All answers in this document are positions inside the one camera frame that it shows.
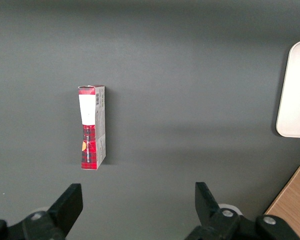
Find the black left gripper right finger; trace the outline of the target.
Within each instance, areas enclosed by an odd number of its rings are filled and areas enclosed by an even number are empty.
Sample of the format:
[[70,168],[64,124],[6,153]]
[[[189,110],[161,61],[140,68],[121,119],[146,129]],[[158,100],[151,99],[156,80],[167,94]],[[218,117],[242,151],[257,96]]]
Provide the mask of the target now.
[[220,207],[205,182],[195,183],[195,209],[201,225],[187,240],[298,240],[282,218],[260,215],[254,221],[228,207]]

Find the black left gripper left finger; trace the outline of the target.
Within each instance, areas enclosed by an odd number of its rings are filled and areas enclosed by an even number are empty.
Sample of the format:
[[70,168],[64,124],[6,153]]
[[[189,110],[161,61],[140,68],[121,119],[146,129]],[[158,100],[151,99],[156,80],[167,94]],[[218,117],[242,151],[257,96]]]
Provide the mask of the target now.
[[11,226],[0,219],[0,240],[65,240],[82,210],[82,185],[73,183],[47,210],[37,210]]

